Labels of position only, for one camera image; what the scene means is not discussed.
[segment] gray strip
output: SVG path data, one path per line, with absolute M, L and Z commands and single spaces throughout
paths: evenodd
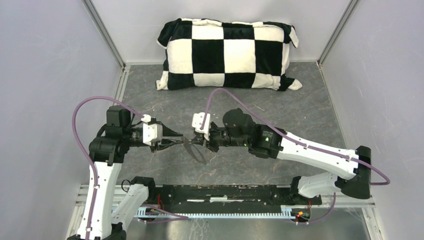
M 109 35 L 108 30 L 105 27 L 105 24 L 103 23 L 102 19 L 99 16 L 99 13 L 96 10 L 96 7 L 94 6 L 94 3 L 92 0 L 82 0 L 85 7 L 87 8 L 88 13 L 92 17 L 95 25 L 97 26 L 98 31 L 100 32 L 101 36 L 103 37 L 104 41 L 106 42 L 107 46 L 109 47 L 110 51 L 113 54 L 113 57 L 115 58 L 116 62 L 119 64 L 119 66 L 123 69 L 125 68 L 125 62 L 122 59 L 117 47 L 114 44 L 114 41 L 112 41 L 111 36 Z
M 360 0 L 350 0 L 346 10 L 344 11 L 343 15 L 340 18 L 340 21 L 338 21 L 338 24 L 335 27 L 334 32 L 332 33 L 330 39 L 328 40 L 327 45 L 324 48 L 324 51 L 321 53 L 321 56 L 318 59 L 319 65 L 322 65 L 324 61 L 326 60 L 327 56 L 329 55 L 329 52 L 333 48 L 334 44 L 336 43 L 337 39 L 340 36 L 340 33 L 342 32 L 343 28 L 345 27 L 346 23 L 351 17 L 352 12 L 355 10 L 359 2 Z

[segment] black and white checkered fabric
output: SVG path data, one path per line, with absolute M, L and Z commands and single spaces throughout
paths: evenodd
M 166 23 L 157 39 L 166 49 L 166 60 L 156 88 L 216 86 L 285 91 L 295 81 L 285 74 L 290 42 L 297 48 L 295 28 L 284 23 L 179 18 Z

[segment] white wall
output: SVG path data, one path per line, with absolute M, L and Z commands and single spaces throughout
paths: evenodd
M 372 187 L 388 240 L 424 234 L 423 10 L 422 0 L 361 1 L 323 64 L 347 145 L 372 148 L 392 180 Z
M 165 23 L 178 18 L 222 22 L 273 21 L 293 24 L 300 41 L 291 61 L 316 61 L 349 0 L 93 0 L 123 60 L 159 63 L 164 49 L 156 39 Z
M 113 96 L 120 68 L 80 0 L 2 1 L 0 46 L 0 239 L 64 239 L 89 173 L 71 116 Z M 109 105 L 78 115 L 86 145 Z

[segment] pillow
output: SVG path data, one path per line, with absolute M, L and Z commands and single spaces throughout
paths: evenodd
M 157 90 L 302 87 L 285 74 L 290 43 L 299 44 L 292 25 L 179 18 L 165 24 L 157 43 L 166 49 Z

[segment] white square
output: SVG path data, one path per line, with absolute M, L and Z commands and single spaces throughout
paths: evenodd
M 255 40 L 224 40 L 225 73 L 256 73 Z
M 196 26 L 191 29 L 192 39 L 224 39 L 224 28 L 222 26 Z
M 276 26 L 254 27 L 254 39 L 284 42 L 284 31 Z
M 267 88 L 278 90 L 280 87 L 281 76 L 273 76 L 271 74 L 256 73 L 254 82 L 252 84 L 253 89 Z
M 195 73 L 193 74 L 194 84 L 197 87 L 224 86 L 225 73 Z
M 177 39 L 168 44 L 169 72 L 174 74 L 192 74 L 192 40 Z

